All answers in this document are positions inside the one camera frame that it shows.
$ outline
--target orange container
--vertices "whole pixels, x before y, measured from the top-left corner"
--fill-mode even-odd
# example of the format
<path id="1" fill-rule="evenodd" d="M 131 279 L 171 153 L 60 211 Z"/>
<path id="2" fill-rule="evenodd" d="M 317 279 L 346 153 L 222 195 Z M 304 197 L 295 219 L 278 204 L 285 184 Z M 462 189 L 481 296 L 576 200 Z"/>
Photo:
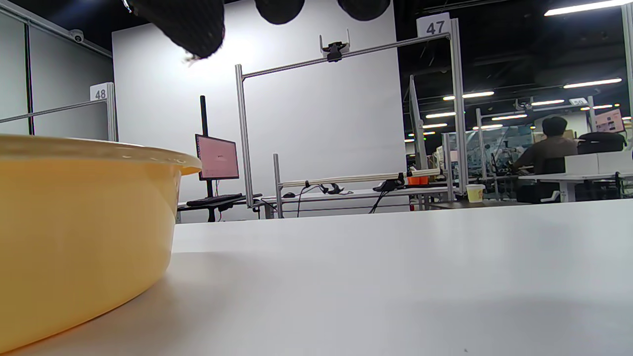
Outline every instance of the orange container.
<path id="1" fill-rule="evenodd" d="M 410 186 L 425 186 L 429 183 L 428 177 L 408 177 L 407 180 Z"/>
<path id="2" fill-rule="evenodd" d="M 170 260 L 182 153 L 0 136 L 0 353 L 143 293 Z"/>

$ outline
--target black fabric object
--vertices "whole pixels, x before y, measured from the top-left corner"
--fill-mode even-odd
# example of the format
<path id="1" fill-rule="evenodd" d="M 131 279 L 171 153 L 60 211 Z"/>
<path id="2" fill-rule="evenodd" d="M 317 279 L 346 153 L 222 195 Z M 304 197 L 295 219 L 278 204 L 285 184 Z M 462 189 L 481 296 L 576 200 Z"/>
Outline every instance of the black fabric object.
<path id="1" fill-rule="evenodd" d="M 130 0 L 134 13 L 155 24 L 172 42 L 202 59 L 224 40 L 223 0 Z"/>
<path id="2" fill-rule="evenodd" d="M 578 154 L 620 152 L 627 141 L 620 134 L 612 132 L 592 132 L 579 137 Z"/>
<path id="3" fill-rule="evenodd" d="M 274 25 L 294 20 L 303 9 L 305 0 L 255 0 L 261 17 Z"/>
<path id="4" fill-rule="evenodd" d="M 370 21 L 380 17 L 389 7 L 391 0 L 338 0 L 339 6 L 358 21 Z"/>

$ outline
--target white table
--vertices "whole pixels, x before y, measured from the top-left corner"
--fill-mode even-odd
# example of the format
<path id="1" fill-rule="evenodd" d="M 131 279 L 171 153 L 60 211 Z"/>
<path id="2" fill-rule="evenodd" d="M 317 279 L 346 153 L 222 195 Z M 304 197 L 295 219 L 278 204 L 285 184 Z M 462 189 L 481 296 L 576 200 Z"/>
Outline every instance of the white table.
<path id="1" fill-rule="evenodd" d="M 341 201 L 341 200 L 356 200 L 356 199 L 373 199 L 377 200 L 380 196 L 379 192 L 374 191 L 373 189 L 354 189 L 352 190 L 353 194 L 323 194 L 319 191 L 319 193 L 308 193 L 304 194 L 301 197 L 301 203 L 315 203 L 320 201 Z M 411 188 L 411 189 L 402 189 L 390 192 L 386 197 L 392 198 L 395 196 L 409 196 L 413 195 L 418 198 L 418 202 L 421 210 L 425 210 L 428 206 L 425 206 L 426 197 L 430 194 L 442 194 L 448 193 L 448 187 L 432 187 L 432 188 Z M 268 204 L 276 205 L 277 197 L 275 196 L 265 196 L 260 198 L 260 200 L 265 201 Z M 291 204 L 298 203 L 299 196 L 297 195 L 294 198 L 282 198 L 282 204 Z M 265 205 L 266 219 L 271 219 L 273 216 L 272 207 L 270 205 Z"/>
<path id="2" fill-rule="evenodd" d="M 12 356 L 630 356 L 631 211 L 181 225 L 162 282 Z"/>
<path id="3" fill-rule="evenodd" d="M 541 175 L 525 175 L 519 179 L 527 181 L 553 182 L 560 184 L 561 202 L 569 203 L 576 201 L 576 184 L 585 181 L 598 181 L 600 179 L 609 179 L 615 177 L 612 174 L 541 174 Z M 633 173 L 620 173 L 620 178 L 633 178 Z"/>

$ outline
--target printed number 48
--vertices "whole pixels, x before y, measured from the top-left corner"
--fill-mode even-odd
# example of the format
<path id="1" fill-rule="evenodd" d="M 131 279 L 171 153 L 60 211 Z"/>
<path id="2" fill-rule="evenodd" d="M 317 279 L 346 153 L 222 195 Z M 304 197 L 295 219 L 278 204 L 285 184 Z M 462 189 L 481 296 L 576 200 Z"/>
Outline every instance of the printed number 48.
<path id="1" fill-rule="evenodd" d="M 441 34 L 442 29 L 444 28 L 444 22 L 445 21 L 431 22 L 431 24 L 427 28 L 427 33 L 431 35 Z"/>
<path id="2" fill-rule="evenodd" d="M 106 90 L 102 89 L 97 91 L 97 95 L 95 96 L 95 99 L 107 99 L 108 96 L 106 95 Z"/>

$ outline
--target ceiling light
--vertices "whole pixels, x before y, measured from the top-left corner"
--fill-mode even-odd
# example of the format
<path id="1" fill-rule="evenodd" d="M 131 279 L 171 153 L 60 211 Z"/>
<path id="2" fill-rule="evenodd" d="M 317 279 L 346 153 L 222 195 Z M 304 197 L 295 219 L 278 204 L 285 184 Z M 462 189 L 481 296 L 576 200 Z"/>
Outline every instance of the ceiling light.
<path id="1" fill-rule="evenodd" d="M 482 130 L 487 130 L 487 129 L 498 129 L 500 127 L 503 127 L 503 125 L 501 124 L 497 124 L 497 125 L 484 125 L 481 127 Z M 477 126 L 473 127 L 473 130 L 477 131 L 479 130 L 479 128 Z"/>
<path id="2" fill-rule="evenodd" d="M 482 96 L 491 96 L 491 95 L 494 95 L 494 91 L 473 92 L 473 93 L 470 93 L 470 94 L 464 94 L 464 99 L 481 98 Z M 454 95 L 450 95 L 450 96 L 445 96 L 444 97 L 444 101 L 451 101 L 451 100 L 455 100 L 455 96 Z"/>
<path id="3" fill-rule="evenodd" d="M 599 80 L 597 82 L 587 82 L 587 83 L 578 83 L 578 84 L 567 84 L 566 86 L 564 86 L 564 89 L 571 89 L 571 88 L 580 88 L 580 87 L 591 87 L 591 86 L 601 86 L 603 84 L 613 84 L 613 83 L 619 83 L 621 82 L 622 79 L 621 78 L 617 78 L 617 79 L 608 79 L 608 80 Z"/>
<path id="4" fill-rule="evenodd" d="M 609 108 L 613 108 L 613 105 L 609 104 L 609 105 L 598 105 L 598 106 L 594 106 L 594 110 L 598 110 L 598 109 L 609 109 Z M 584 108 L 580 108 L 580 110 L 582 111 L 587 111 L 589 110 L 588 107 L 584 107 Z"/>
<path id="5" fill-rule="evenodd" d="M 552 105 L 552 104 L 560 104 L 564 102 L 565 100 L 538 101 L 536 103 L 532 103 L 532 106 Z"/>
<path id="6" fill-rule="evenodd" d="M 436 127 L 445 127 L 448 126 L 448 124 L 435 124 L 435 125 L 424 125 L 422 126 L 423 129 L 434 129 Z"/>
<path id="7" fill-rule="evenodd" d="M 554 15 L 562 15 L 562 14 L 565 14 L 565 13 L 577 13 L 577 12 L 580 12 L 580 11 L 611 8 L 611 7 L 614 7 L 614 6 L 622 6 L 622 5 L 629 4 L 629 3 L 633 3 L 633 0 L 599 1 L 597 3 L 569 6 L 567 8 L 560 8 L 560 9 L 549 10 L 548 12 L 545 13 L 545 16 L 554 16 Z"/>
<path id="8" fill-rule="evenodd" d="M 492 121 L 509 120 L 511 118 L 524 118 L 524 117 L 527 117 L 527 115 L 521 114 L 521 115 L 500 116 L 500 117 L 493 117 Z"/>
<path id="9" fill-rule="evenodd" d="M 448 117 L 448 116 L 455 116 L 455 115 L 457 114 L 456 113 L 439 113 L 439 114 L 427 115 L 427 118 Z"/>

